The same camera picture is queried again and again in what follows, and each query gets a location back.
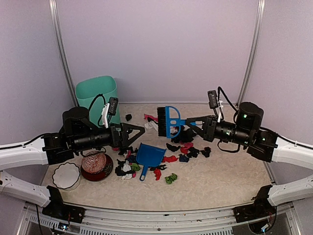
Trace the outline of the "blue hand brush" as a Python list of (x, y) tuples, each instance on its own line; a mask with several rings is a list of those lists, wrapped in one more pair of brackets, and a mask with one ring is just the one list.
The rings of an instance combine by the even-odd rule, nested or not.
[(174, 106), (157, 107), (157, 133), (159, 137), (182, 139), (186, 120), (181, 119), (179, 110)]

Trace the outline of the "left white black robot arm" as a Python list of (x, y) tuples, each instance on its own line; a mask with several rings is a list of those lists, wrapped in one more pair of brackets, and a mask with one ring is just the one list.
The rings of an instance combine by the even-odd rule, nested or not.
[(6, 195), (36, 204), (48, 206), (57, 217), (68, 214), (60, 192), (55, 187), (43, 187), (18, 179), (7, 169), (27, 165), (55, 165), (74, 158), (85, 150), (103, 147), (126, 148), (142, 136), (140, 126), (120, 123), (98, 127), (89, 119), (85, 107), (74, 107), (62, 115), (63, 126), (59, 132), (44, 133), (25, 143), (0, 147), (0, 191)]

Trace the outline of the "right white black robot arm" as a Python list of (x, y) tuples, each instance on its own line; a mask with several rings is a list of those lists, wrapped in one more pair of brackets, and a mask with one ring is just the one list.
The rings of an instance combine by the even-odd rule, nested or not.
[[(219, 121), (215, 116), (188, 118), (185, 124), (203, 140), (232, 142), (242, 146), (252, 157), (263, 162), (288, 163), (312, 169), (313, 147), (292, 141), (261, 126), (264, 111), (251, 102), (243, 102), (236, 112), (235, 123)], [(255, 203), (250, 206), (254, 217), (261, 217), (269, 205), (280, 204), (312, 197), (313, 178), (261, 187)]]

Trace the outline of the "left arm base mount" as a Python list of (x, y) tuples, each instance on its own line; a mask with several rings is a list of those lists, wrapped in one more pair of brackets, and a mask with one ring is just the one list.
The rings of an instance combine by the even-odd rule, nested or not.
[(50, 202), (42, 209), (42, 214), (68, 222), (81, 224), (85, 215), (83, 207), (72, 206), (63, 202), (58, 188), (47, 186)]

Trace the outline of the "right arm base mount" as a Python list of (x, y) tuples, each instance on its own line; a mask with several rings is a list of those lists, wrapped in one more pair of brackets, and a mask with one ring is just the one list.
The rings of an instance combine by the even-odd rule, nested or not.
[(233, 209), (235, 220), (237, 223), (263, 218), (277, 211), (276, 206), (272, 206), (269, 201), (269, 190), (272, 185), (263, 186), (254, 197), (251, 204), (238, 206)]

